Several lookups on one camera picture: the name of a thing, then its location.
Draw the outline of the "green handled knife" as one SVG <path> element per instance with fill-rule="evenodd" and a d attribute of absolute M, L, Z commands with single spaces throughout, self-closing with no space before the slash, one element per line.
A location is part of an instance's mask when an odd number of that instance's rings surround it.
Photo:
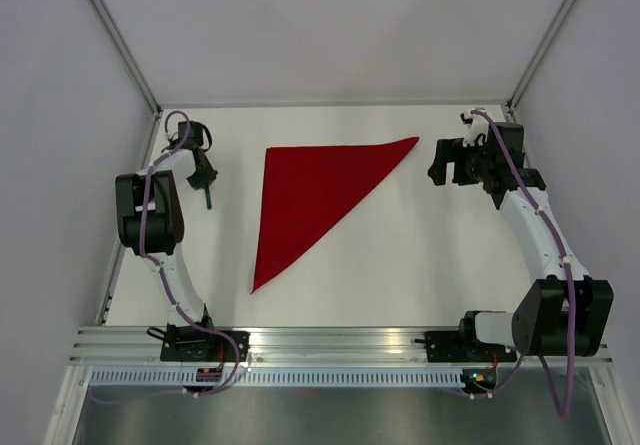
<path fill-rule="evenodd" d="M 211 196 L 211 191 L 209 187 L 205 187 L 204 188 L 204 197 L 205 197 L 205 203 L 206 203 L 206 208 L 207 210 L 212 210 L 212 196 Z"/>

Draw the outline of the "red cloth napkin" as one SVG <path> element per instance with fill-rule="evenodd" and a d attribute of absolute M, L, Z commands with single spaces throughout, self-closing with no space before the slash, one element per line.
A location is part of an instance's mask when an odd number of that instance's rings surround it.
<path fill-rule="evenodd" d="M 280 275 L 367 197 L 418 144 L 266 150 L 252 290 Z"/>

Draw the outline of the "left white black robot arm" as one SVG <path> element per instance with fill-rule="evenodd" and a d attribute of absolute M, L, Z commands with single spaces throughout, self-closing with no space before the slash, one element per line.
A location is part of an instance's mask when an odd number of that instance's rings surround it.
<path fill-rule="evenodd" d="M 212 208 L 210 187 L 217 179 L 207 152 L 213 145 L 208 127 L 187 118 L 150 165 L 115 179 L 116 216 L 121 244 L 140 258 L 153 276 L 167 307 L 170 326 L 196 325 L 183 340 L 184 350 L 195 360 L 206 361 L 218 349 L 207 306 L 188 272 L 182 242 L 185 222 L 178 186 L 185 182 L 204 193 Z"/>

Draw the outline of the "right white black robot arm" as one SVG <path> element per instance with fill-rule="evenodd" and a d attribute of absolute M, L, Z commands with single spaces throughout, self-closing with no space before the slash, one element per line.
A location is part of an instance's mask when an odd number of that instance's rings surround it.
<path fill-rule="evenodd" d="M 515 234 L 532 284 L 512 313 L 468 311 L 456 336 L 459 353 L 478 360 L 493 345 L 525 356 L 597 353 L 613 303 L 571 251 L 553 216 L 546 184 L 525 165 L 519 124 L 472 126 L 464 138 L 440 139 L 428 176 L 437 186 L 481 185 Z"/>

